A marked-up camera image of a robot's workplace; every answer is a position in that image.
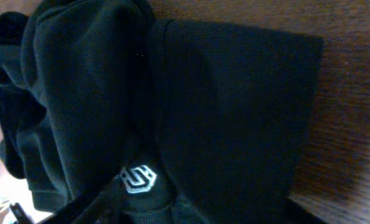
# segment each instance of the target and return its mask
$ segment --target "wooden surface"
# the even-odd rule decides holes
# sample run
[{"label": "wooden surface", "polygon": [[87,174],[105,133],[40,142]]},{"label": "wooden surface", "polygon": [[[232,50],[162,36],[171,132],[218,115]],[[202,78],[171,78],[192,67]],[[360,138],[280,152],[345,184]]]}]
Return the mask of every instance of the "wooden surface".
[{"label": "wooden surface", "polygon": [[[231,22],[325,38],[291,198],[328,223],[370,224],[370,1],[149,1],[159,19]],[[0,0],[0,12],[30,12],[36,2]]]}]

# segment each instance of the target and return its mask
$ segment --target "wooden table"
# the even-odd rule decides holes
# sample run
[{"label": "wooden table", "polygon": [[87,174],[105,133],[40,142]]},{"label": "wooden table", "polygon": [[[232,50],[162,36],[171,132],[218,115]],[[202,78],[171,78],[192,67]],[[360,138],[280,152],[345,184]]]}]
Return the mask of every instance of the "wooden table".
[{"label": "wooden table", "polygon": [[[39,0],[0,0],[30,13]],[[328,223],[370,224],[370,1],[150,0],[158,18],[231,22],[325,38],[291,199]]]}]

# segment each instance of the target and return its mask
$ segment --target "wood grain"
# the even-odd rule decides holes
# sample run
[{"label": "wood grain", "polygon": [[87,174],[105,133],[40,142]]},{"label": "wood grain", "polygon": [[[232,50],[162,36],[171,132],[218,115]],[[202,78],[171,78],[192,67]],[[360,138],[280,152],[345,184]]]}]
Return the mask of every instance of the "wood grain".
[{"label": "wood grain", "polygon": [[[0,0],[0,13],[38,1]],[[370,0],[149,0],[157,17],[325,38],[309,137],[292,195],[328,223],[370,224]]]}]

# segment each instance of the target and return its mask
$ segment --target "clothing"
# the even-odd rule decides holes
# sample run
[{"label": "clothing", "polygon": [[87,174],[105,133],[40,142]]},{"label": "clothing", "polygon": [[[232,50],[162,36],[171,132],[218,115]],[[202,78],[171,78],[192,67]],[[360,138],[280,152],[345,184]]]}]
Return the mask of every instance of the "clothing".
[{"label": "clothing", "polygon": [[[84,206],[77,223],[105,211],[122,223],[280,223],[322,48],[306,35],[155,21],[143,0],[3,14],[0,157],[37,209]],[[151,188],[129,193],[142,172]]]}]

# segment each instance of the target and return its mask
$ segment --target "embroidered logo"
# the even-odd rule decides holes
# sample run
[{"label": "embroidered logo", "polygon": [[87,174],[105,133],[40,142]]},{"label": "embroidered logo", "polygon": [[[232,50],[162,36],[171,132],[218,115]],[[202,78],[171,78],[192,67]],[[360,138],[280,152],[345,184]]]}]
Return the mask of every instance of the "embroidered logo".
[{"label": "embroidered logo", "polygon": [[120,177],[124,181],[128,193],[138,194],[150,191],[157,175],[149,167],[142,165],[132,169],[124,167]]}]

